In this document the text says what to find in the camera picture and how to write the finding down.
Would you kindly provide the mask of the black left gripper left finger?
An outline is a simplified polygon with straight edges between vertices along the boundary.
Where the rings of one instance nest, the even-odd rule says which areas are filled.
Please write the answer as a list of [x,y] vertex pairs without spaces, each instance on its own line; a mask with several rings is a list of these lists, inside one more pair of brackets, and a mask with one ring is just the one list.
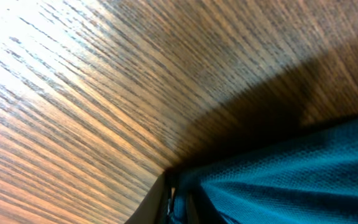
[[158,224],[166,223],[170,205],[170,185],[165,174],[154,182],[136,211],[125,224]]

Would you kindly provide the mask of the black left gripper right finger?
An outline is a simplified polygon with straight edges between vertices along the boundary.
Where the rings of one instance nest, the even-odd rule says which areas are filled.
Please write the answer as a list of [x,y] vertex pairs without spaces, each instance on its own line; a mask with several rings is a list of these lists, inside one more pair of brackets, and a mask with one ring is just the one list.
[[193,194],[189,194],[186,198],[186,215],[188,218],[188,224],[201,223],[197,197]]

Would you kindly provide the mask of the blue t-shirt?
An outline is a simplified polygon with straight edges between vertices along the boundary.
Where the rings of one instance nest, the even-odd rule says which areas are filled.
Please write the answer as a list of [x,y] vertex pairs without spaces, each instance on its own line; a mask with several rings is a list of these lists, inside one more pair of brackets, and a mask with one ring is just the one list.
[[170,223],[358,223],[358,119],[178,178]]

